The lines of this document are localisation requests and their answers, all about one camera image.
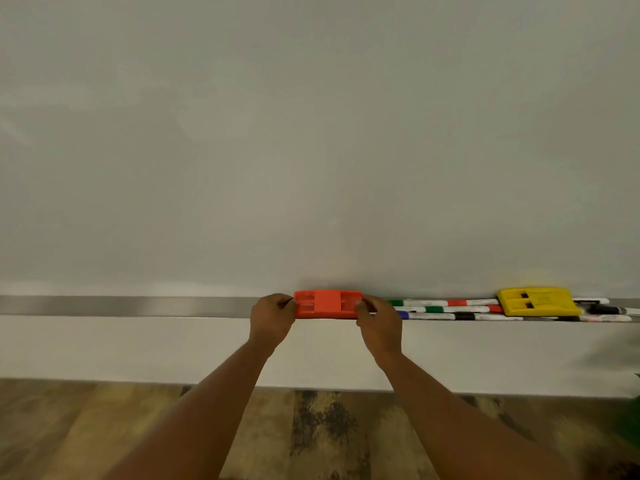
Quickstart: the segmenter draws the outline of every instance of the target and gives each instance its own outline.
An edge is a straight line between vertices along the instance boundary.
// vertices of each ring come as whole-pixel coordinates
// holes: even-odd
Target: tile floor
[[[188,387],[0,380],[0,480],[99,479]],[[639,478],[623,401],[465,396],[591,478]],[[392,394],[258,388],[223,479],[436,479]]]

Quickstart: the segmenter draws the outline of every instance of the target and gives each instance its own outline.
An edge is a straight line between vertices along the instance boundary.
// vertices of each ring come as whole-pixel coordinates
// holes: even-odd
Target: person's right arm
[[[388,301],[358,304],[364,343],[387,375],[442,480],[569,480],[562,457],[450,392],[402,353],[402,319]]]

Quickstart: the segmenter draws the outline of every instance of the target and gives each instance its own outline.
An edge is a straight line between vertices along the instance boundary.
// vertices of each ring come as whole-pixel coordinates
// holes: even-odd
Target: hand
[[[271,355],[295,320],[296,302],[292,296],[282,293],[263,296],[251,309],[249,342]]]
[[[366,303],[361,301],[356,305],[356,323],[362,332],[364,345],[384,369],[389,360],[402,355],[402,318],[388,301],[371,295],[363,295],[362,298],[376,309],[377,314],[371,315]]]

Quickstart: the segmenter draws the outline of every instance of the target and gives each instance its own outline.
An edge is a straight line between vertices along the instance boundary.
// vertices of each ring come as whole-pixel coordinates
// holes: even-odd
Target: person's left arm
[[[292,297],[260,298],[249,340],[183,396],[104,480],[218,478],[268,357],[295,321]]]

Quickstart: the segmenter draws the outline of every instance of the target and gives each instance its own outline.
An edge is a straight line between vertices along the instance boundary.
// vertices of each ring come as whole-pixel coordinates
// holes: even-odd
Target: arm
[[[287,336],[295,309],[288,295],[260,298],[249,340],[183,396],[105,480],[218,478],[260,371]]]
[[[389,302],[358,305],[364,343],[387,375],[442,480],[568,480],[562,457],[533,443],[451,393],[402,354],[402,319]]]

